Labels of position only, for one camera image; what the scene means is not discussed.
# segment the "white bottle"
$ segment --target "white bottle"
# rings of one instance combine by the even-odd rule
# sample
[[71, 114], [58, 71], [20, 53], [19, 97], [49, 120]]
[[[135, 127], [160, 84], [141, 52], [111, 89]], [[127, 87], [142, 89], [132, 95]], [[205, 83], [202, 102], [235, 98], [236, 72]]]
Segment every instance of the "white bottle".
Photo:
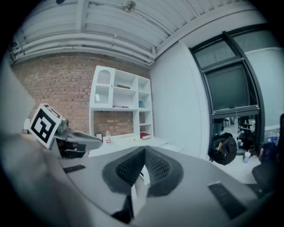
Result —
[[111, 144], [110, 130], [106, 130], [106, 143]]

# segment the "book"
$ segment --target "book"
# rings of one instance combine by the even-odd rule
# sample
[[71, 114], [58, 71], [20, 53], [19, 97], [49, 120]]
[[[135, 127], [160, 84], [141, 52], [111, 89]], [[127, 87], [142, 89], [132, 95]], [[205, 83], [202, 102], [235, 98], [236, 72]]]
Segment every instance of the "book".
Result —
[[218, 146], [218, 151], [221, 150], [222, 145], [223, 145], [223, 144], [220, 142], [220, 143], [219, 143], [219, 146]]
[[148, 133], [140, 133], [140, 139], [146, 140], [151, 138], [152, 135], [148, 134]]
[[117, 84], [116, 87], [130, 89], [130, 87], [127, 87], [127, 86], [124, 86], [124, 85], [119, 85], [119, 84]]
[[145, 108], [143, 101], [139, 101], [139, 108]]

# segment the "white cabinet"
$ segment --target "white cabinet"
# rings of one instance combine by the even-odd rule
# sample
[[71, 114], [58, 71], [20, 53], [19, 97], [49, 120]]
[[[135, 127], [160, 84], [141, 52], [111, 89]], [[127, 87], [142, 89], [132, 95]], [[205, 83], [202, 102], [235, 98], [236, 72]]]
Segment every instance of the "white cabinet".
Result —
[[153, 135], [153, 113], [150, 80], [138, 75], [97, 66], [90, 96], [89, 128], [94, 135], [94, 111], [133, 112], [134, 134]]
[[115, 69], [97, 66], [93, 78], [90, 108], [112, 108]]

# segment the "window frame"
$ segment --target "window frame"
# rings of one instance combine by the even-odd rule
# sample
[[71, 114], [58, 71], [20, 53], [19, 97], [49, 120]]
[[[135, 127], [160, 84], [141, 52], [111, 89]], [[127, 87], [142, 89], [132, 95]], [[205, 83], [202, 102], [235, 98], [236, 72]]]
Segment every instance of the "window frame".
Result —
[[[217, 118], [255, 115], [256, 116], [255, 143], [257, 144], [263, 141], [264, 139], [265, 113], [264, 113], [264, 102], [263, 102], [260, 85], [257, 80], [256, 74], [253, 70], [253, 67], [251, 63], [249, 62], [249, 59], [247, 58], [245, 53], [242, 51], [241, 47], [236, 43], [236, 41], [232, 37], [234, 35], [239, 35], [242, 33], [248, 33], [248, 32], [259, 31], [259, 30], [269, 30], [268, 25], [267, 24], [257, 24], [257, 25], [250, 25], [250, 26], [246, 26], [242, 28], [237, 28], [231, 31], [223, 31], [221, 34], [215, 37], [212, 37], [192, 48], [189, 48], [189, 51], [192, 54], [193, 59], [195, 60], [197, 67], [199, 69], [201, 79], [205, 87], [206, 97], [207, 97], [207, 104], [208, 104], [208, 109], [209, 109], [209, 122], [210, 122], [209, 147], [208, 147], [209, 150], [211, 147], [212, 131], [213, 131], [213, 125], [211, 124], [211, 122], [213, 119], [217, 119]], [[204, 68], [201, 68], [194, 53], [210, 45], [213, 45], [214, 43], [220, 42], [222, 40], [224, 40], [228, 44], [229, 48], [231, 48], [235, 56], [229, 59], [219, 61], [211, 65], [208, 65]], [[213, 70], [221, 69], [226, 66], [233, 65], [235, 63], [240, 63], [240, 62], [242, 62], [245, 73], [247, 73], [252, 83], [254, 93], [256, 94], [257, 104], [252, 105], [252, 106], [237, 107], [237, 108], [227, 109], [227, 110], [214, 110], [213, 99], [212, 99], [209, 83], [207, 81], [206, 73], [213, 71]]]

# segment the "black mesh pad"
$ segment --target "black mesh pad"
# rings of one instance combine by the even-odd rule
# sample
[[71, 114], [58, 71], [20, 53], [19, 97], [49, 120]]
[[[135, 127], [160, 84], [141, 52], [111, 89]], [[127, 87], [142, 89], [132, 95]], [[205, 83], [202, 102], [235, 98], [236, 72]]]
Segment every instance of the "black mesh pad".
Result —
[[151, 182], [148, 197], [169, 194], [183, 178], [183, 168], [179, 162], [146, 146], [108, 163], [103, 168], [103, 179], [111, 191], [130, 195], [131, 187], [144, 165]]

